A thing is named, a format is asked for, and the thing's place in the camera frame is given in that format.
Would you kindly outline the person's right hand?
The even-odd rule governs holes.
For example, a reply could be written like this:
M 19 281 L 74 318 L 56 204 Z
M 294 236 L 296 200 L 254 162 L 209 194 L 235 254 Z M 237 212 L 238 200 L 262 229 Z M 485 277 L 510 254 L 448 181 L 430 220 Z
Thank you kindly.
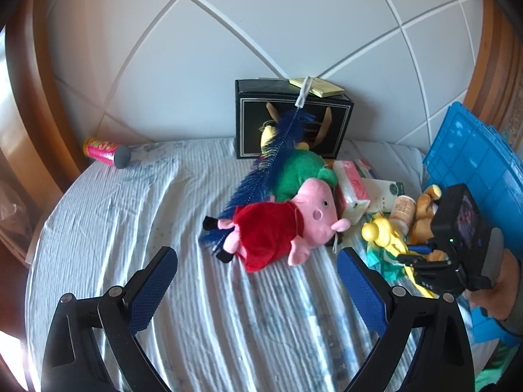
M 497 282 L 491 289 L 465 292 L 473 307 L 480 307 L 497 320 L 506 320 L 516 305 L 520 281 L 520 264 L 509 251 L 503 251 Z

